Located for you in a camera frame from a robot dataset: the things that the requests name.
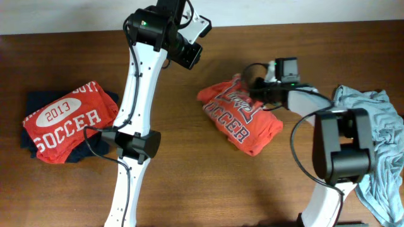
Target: folded red shirt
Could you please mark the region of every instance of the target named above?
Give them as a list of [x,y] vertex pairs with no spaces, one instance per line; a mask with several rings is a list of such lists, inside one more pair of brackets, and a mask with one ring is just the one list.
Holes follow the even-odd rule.
[[[30,114],[23,126],[38,147],[37,158],[64,163],[73,148],[84,141],[84,126],[111,126],[117,113],[116,103],[91,81]],[[96,133],[87,131],[88,137]]]
[[262,102],[249,97],[240,75],[203,89],[197,99],[205,104],[203,110],[228,140],[251,156],[259,154],[283,129],[280,120],[262,109]]

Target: wooden table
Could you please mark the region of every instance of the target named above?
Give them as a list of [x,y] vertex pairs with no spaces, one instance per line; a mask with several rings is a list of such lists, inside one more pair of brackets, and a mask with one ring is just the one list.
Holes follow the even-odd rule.
[[[344,84],[385,89],[404,112],[404,21],[214,28],[192,71],[173,64],[161,72],[151,128],[162,133],[138,203],[139,226],[241,226],[295,220],[314,182],[297,167],[289,135],[299,119],[276,110],[283,132],[252,158],[216,130],[196,101],[199,90],[230,79],[252,62],[297,56],[303,82],[331,97]],[[50,165],[19,148],[26,92],[73,90],[96,80],[122,96],[128,72],[123,32],[1,37],[0,226],[103,226],[117,165],[87,158]],[[296,137],[299,158],[313,172],[312,127]],[[110,157],[116,157],[112,150]],[[379,226],[351,193],[341,221]]]

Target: brown wooden surface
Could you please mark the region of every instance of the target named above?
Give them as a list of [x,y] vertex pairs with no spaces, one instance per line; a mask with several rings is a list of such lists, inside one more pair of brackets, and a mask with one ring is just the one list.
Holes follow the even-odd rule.
[[[158,79],[151,128],[162,143],[143,181],[140,226],[241,226],[294,220],[304,210],[314,183],[290,154],[298,116],[277,110],[283,132],[252,158],[215,129],[196,101],[199,90],[249,63],[297,56],[303,82],[325,95],[338,84],[385,89],[404,113],[404,21],[214,28],[200,43],[204,51],[192,71],[173,64]],[[67,165],[33,160],[19,148],[21,120],[27,91],[73,90],[97,80],[122,96],[129,57],[123,33],[2,36],[0,45],[0,226],[102,226],[117,165],[99,158]],[[310,171],[311,141],[304,124],[295,143]],[[355,193],[340,220],[379,226]]]

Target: clothing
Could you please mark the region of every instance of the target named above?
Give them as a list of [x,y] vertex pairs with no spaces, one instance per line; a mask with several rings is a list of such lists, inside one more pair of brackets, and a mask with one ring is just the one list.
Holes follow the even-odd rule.
[[[116,103],[95,81],[72,91],[31,113],[23,121],[39,152],[47,163],[64,163],[73,148],[84,141],[84,126],[111,126],[118,113]],[[97,133],[88,130],[91,137]]]
[[355,189],[359,200],[383,226],[404,226],[404,209],[399,187],[404,166],[404,125],[385,91],[361,93],[340,86],[334,101],[347,108],[364,108],[369,113],[375,142],[376,169]]
[[[52,103],[54,100],[62,98],[64,95],[67,95],[68,91],[31,91],[27,93],[27,102],[25,105],[25,115],[29,116],[31,113],[34,113],[36,110]],[[118,95],[106,91],[112,100],[117,103]],[[109,145],[105,141],[101,140],[101,133],[97,133],[91,138],[88,139],[91,147],[97,154],[105,155],[109,152]],[[21,148],[28,148],[31,152],[31,158],[36,158],[38,148],[35,143],[32,141],[28,132],[25,128],[21,133]],[[85,142],[80,143],[77,147],[73,148],[70,152],[68,158],[66,159],[66,163],[77,163],[85,157],[93,156],[93,153],[88,149]]]
[[263,111],[262,102],[248,96],[240,75],[203,89],[197,99],[217,128],[248,155],[256,156],[283,129],[281,121]]

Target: white oval logo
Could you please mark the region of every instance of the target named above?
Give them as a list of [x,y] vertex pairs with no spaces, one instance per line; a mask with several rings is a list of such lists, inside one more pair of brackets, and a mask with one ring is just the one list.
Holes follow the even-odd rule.
[[48,106],[37,118],[38,127],[48,127],[59,123],[79,109],[81,101],[76,98],[64,98]]

